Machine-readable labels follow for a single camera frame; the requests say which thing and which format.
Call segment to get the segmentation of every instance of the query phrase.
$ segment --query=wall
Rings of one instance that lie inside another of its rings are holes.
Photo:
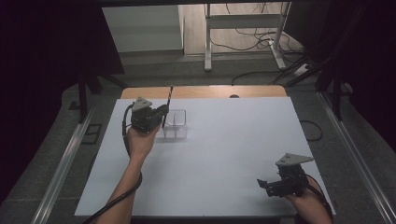
[[[178,6],[102,10],[118,52],[183,49]]]

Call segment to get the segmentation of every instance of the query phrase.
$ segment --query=white table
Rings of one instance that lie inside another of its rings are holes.
[[[76,216],[99,210],[120,180],[128,162],[120,125],[132,101],[118,100],[115,105]],[[153,107],[166,104],[164,99],[150,101]],[[296,213],[285,199],[268,197],[256,181],[279,180],[275,163],[286,152],[312,157],[289,97],[173,99],[170,107],[187,111],[188,136],[173,142],[156,140],[143,166],[134,216],[288,217]],[[324,187],[314,161],[303,168]]]

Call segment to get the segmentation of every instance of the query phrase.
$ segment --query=wooden table edge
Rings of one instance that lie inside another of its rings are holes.
[[[169,87],[139,87],[123,90],[121,99],[166,99]],[[229,98],[231,95],[245,97],[286,97],[282,86],[175,86],[172,98]]]

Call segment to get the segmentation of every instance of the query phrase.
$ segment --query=gray floor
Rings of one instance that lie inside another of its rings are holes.
[[[203,56],[122,54],[121,58],[126,75],[116,77],[136,87],[171,84],[176,86],[230,85],[232,78],[242,73],[276,70],[276,63],[268,53],[215,55],[211,73],[204,71]],[[261,73],[241,77],[235,81],[235,84],[266,85],[277,75],[278,73]],[[294,103],[298,117],[314,121],[323,130],[323,138],[317,142],[309,142],[309,146],[337,212],[334,222],[384,223],[315,93],[313,86],[315,80],[315,77],[311,77],[293,88],[288,88],[287,94]],[[100,81],[104,91],[99,95],[89,94],[89,102],[96,102],[91,124],[103,125],[98,143],[79,147],[48,223],[81,223],[84,220],[83,217],[74,217],[73,214],[88,178],[91,162],[105,133],[113,106],[121,95],[119,87],[103,79]],[[64,92],[63,106],[47,138],[15,188],[1,205],[0,223],[29,223],[32,220],[78,124],[78,111],[68,109],[70,104],[77,100],[76,86]],[[387,193],[390,201],[396,204],[396,176],[393,173],[396,168],[395,153],[359,115],[347,97],[342,99],[342,115],[347,129],[377,181]],[[318,130],[309,125],[303,125],[303,129],[308,138],[318,134]],[[89,136],[84,139],[84,141],[90,140]],[[282,223],[291,223],[291,221],[285,218]]]

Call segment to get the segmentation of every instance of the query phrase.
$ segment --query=clear plastic container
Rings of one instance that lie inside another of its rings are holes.
[[[186,110],[169,110],[165,125],[161,128],[156,138],[184,139],[187,137]]]

